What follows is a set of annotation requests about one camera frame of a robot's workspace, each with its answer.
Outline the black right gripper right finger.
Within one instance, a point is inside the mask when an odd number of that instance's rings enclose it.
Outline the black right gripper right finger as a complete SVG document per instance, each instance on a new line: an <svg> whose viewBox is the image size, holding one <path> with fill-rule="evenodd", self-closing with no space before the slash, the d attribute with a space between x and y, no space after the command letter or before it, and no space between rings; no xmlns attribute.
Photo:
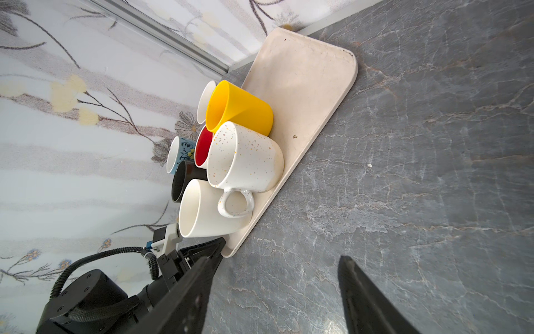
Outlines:
<svg viewBox="0 0 534 334"><path fill-rule="evenodd" d="M340 257L337 273L349 333L419 332L351 257Z"/></svg>

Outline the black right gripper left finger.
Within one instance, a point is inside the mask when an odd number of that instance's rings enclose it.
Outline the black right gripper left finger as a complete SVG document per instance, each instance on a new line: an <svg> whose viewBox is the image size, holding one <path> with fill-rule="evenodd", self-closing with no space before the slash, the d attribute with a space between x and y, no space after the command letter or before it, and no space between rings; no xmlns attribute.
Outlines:
<svg viewBox="0 0 534 334"><path fill-rule="evenodd" d="M200 258L129 333L201 333L213 282L213 265Z"/></svg>

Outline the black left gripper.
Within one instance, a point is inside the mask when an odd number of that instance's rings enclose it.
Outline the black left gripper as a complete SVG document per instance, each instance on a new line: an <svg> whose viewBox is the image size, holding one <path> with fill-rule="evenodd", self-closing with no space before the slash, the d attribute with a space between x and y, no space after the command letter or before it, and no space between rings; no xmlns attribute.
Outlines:
<svg viewBox="0 0 534 334"><path fill-rule="evenodd" d="M143 255L149 261L153 282L137 295L140 303L146 309L153 309L203 257L207 258L213 272L216 272L223 259L221 252L225 245L226 240L220 237L210 242L171 251L169 255L163 254L160 257L156 257L148 250L143 251Z"/></svg>

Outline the cream mug front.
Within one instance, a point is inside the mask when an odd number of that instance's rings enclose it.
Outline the cream mug front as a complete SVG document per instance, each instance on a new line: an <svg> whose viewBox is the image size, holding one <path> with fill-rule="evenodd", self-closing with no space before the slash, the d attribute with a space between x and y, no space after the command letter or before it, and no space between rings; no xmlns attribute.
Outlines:
<svg viewBox="0 0 534 334"><path fill-rule="evenodd" d="M182 198L178 225L183 237L219 237L245 228L252 214L239 218L227 218L218 211L222 189L212 187L207 181L194 179L187 185Z"/></svg>

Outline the black mug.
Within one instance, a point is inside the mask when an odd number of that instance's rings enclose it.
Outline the black mug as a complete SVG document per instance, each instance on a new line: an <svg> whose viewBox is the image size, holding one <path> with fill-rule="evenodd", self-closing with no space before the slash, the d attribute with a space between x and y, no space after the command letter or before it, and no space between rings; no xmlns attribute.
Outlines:
<svg viewBox="0 0 534 334"><path fill-rule="evenodd" d="M194 179L207 181L207 170L198 168L192 161L181 161L177 165L171 186L171 198L175 203L180 203L190 181Z"/></svg>

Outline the yellow mug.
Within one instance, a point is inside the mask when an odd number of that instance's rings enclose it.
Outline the yellow mug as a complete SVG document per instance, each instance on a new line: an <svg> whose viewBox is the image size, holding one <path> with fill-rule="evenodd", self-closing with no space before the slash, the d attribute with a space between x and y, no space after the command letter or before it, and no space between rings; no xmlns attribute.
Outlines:
<svg viewBox="0 0 534 334"><path fill-rule="evenodd" d="M209 99L206 126L215 134L228 121L268 136L273 128L274 114L268 103L223 80L216 85Z"/></svg>

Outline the beige rectangular tray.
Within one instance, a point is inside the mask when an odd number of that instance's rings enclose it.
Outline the beige rectangular tray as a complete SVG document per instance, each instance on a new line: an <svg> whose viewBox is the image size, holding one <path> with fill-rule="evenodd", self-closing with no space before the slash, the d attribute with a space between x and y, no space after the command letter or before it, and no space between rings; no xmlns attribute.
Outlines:
<svg viewBox="0 0 534 334"><path fill-rule="evenodd" d="M356 56L336 45L283 28L268 34L242 89L273 109L270 137L282 149L285 169L270 191L255 195L247 227L225 236L221 255L234 256L337 110L358 74Z"/></svg>

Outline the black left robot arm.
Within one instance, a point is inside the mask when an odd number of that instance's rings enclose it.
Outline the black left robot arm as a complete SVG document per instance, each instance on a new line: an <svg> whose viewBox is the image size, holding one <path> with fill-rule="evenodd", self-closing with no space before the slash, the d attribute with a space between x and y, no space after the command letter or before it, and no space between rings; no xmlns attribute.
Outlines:
<svg viewBox="0 0 534 334"><path fill-rule="evenodd" d="M201 333L216 270L226 245L220 237L168 255L122 247L84 257L56 280L37 333ZM89 271L73 283L79 267L122 253L139 253L149 264L153 281L129 296L103 271Z"/></svg>

